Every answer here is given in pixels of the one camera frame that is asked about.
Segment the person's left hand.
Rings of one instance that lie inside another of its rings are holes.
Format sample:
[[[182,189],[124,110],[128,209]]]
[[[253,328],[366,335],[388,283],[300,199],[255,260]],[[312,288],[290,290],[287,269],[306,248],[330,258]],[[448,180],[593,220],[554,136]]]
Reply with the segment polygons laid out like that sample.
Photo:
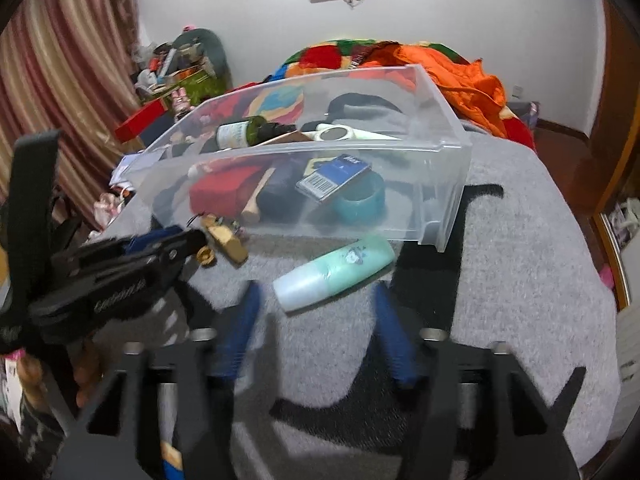
[[[43,363],[34,356],[24,353],[16,362],[17,377],[23,389],[25,401],[36,412],[51,414],[51,387],[56,385],[61,392],[70,382],[74,382],[72,393],[78,408],[83,408],[102,379],[104,373],[100,349],[91,338],[78,344],[71,356],[66,350],[60,354],[61,364],[54,364],[53,358]]]

